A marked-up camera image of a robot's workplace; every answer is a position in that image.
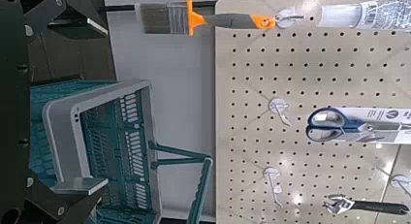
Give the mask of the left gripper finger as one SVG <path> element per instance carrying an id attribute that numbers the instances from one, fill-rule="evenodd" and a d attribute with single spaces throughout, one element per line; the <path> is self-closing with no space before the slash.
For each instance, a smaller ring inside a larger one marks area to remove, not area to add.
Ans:
<path id="1" fill-rule="evenodd" d="M 26 29 L 45 29 L 72 40 L 102 39 L 109 35 L 91 0 L 23 0 Z"/>
<path id="2" fill-rule="evenodd" d="M 51 188 L 26 180 L 24 224 L 83 224 L 108 186 L 106 178 L 75 177 Z"/>

